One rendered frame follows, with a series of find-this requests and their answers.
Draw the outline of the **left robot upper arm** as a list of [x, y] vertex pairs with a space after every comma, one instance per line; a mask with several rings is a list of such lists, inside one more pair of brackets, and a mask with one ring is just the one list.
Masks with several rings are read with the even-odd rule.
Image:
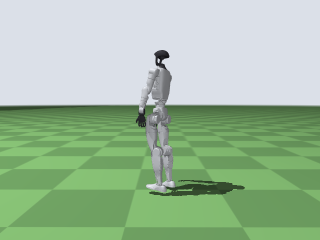
[[[148, 94], [149, 95], [151, 93], [152, 87], [154, 85], [155, 79], [156, 77], [159, 75], [159, 71], [160, 69], [157, 68], [150, 68], [148, 71], [148, 79], [147, 79], [147, 87], [148, 88]], [[141, 90], [142, 91], [142, 90]]]

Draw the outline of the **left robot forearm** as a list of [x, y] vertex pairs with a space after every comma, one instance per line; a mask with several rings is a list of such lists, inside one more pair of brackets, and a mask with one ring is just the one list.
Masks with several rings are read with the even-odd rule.
[[141, 100], [139, 103], [139, 113], [143, 114], [144, 113], [144, 109], [146, 107], [146, 103], [147, 100], [149, 99], [148, 97], [148, 88], [147, 87], [143, 87], [142, 88], [142, 93], [141, 93]]

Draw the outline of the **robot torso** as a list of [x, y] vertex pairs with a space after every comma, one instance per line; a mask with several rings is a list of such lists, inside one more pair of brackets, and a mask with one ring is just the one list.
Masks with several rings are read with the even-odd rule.
[[151, 89], [152, 99], [158, 100], [155, 103], [154, 112], [160, 113], [160, 121], [165, 121], [168, 118], [168, 109], [162, 100], [168, 100], [170, 93], [171, 74], [168, 70], [157, 66], [155, 69], [160, 69], [158, 76], [155, 78]]

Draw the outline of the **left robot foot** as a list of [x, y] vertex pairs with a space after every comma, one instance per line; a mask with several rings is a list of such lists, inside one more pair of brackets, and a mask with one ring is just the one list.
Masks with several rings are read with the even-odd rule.
[[158, 183], [155, 183], [155, 184], [147, 184], [146, 187], [148, 189], [151, 189], [151, 190], [156, 190], [156, 191], [160, 191], [160, 192], [167, 192], [167, 188], [165, 185], [162, 185], [161, 186], [157, 186]]

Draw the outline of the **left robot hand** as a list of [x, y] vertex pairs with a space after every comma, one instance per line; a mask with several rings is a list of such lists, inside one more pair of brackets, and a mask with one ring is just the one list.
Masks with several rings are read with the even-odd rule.
[[[143, 113], [139, 113], [138, 109], [138, 118], [136, 119], [136, 123], [138, 122], [138, 126], [145, 127], [146, 126], [146, 118], [145, 118], [145, 109], [143, 110]], [[145, 125], [145, 126], [144, 126]]]

